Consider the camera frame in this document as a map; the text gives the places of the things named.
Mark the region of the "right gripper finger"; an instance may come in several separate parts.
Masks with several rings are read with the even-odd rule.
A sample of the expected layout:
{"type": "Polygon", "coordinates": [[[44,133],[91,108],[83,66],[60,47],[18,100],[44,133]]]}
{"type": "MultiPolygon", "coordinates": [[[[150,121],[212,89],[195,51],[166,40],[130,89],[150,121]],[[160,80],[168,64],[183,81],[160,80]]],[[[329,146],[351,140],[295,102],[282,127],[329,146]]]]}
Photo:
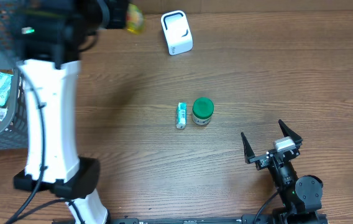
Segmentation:
{"type": "Polygon", "coordinates": [[[243,132],[241,132],[241,138],[244,145],[244,159],[246,164],[251,164],[255,161],[255,154],[243,132]]]}
{"type": "Polygon", "coordinates": [[[290,137],[296,146],[302,145],[302,137],[296,134],[292,129],[290,129],[281,119],[278,120],[278,124],[282,133],[285,137],[290,137]]]}

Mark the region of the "yellow oil bottle grey cap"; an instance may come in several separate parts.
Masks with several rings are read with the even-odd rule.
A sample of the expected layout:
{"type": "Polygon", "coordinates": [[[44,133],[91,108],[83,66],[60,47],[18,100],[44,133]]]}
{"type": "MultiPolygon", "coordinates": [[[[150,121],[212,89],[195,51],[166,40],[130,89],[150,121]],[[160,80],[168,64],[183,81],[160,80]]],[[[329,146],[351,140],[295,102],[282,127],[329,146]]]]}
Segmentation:
{"type": "Polygon", "coordinates": [[[126,29],[134,34],[142,32],[144,27],[144,15],[134,4],[129,4],[127,9],[126,29]]]}

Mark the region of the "green lid seasoning jar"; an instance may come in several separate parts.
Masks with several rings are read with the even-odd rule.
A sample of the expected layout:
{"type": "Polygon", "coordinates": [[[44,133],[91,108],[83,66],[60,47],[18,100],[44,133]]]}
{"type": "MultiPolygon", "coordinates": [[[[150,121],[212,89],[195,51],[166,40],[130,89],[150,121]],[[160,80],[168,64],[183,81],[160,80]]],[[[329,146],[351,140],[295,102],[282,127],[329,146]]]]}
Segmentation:
{"type": "Polygon", "coordinates": [[[206,97],[196,99],[192,107],[192,120],[197,125],[207,125],[214,113],[214,103],[206,97]]]}

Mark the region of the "small teal tissue pack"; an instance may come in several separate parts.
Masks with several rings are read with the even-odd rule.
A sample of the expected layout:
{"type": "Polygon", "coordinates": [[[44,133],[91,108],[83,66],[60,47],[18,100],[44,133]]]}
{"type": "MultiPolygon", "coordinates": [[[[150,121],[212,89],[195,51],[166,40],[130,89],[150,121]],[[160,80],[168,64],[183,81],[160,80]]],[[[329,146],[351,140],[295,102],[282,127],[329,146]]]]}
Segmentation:
{"type": "Polygon", "coordinates": [[[186,126],[186,112],[187,104],[185,102],[180,102],[176,108],[176,128],[184,129],[186,126]]]}

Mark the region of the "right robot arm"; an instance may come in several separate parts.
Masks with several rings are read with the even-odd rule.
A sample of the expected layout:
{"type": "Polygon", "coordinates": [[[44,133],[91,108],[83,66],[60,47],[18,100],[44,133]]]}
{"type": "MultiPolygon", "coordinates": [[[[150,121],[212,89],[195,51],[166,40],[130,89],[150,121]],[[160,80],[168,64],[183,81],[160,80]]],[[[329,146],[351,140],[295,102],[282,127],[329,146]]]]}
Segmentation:
{"type": "Polygon", "coordinates": [[[322,224],[327,223],[322,208],[323,182],[315,175],[298,177],[291,160],[300,155],[303,139],[282,120],[278,121],[283,138],[273,142],[273,149],[256,156],[246,136],[241,133],[244,159],[255,164],[257,170],[268,169],[276,192],[260,207],[255,215],[243,215],[242,223],[322,224]]]}

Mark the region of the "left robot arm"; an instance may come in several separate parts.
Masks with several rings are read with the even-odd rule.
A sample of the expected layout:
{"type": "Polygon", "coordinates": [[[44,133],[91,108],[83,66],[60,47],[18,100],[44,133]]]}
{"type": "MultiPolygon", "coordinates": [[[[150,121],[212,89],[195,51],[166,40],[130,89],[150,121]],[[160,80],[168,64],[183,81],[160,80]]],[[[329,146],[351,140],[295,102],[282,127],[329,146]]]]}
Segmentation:
{"type": "Polygon", "coordinates": [[[14,187],[34,196],[50,191],[75,223],[110,223],[97,191],[100,163],[79,156],[75,139],[76,84],[86,39],[100,29],[123,29],[124,0],[40,1],[21,5],[11,17],[14,64],[24,77],[28,124],[25,168],[14,187]]]}

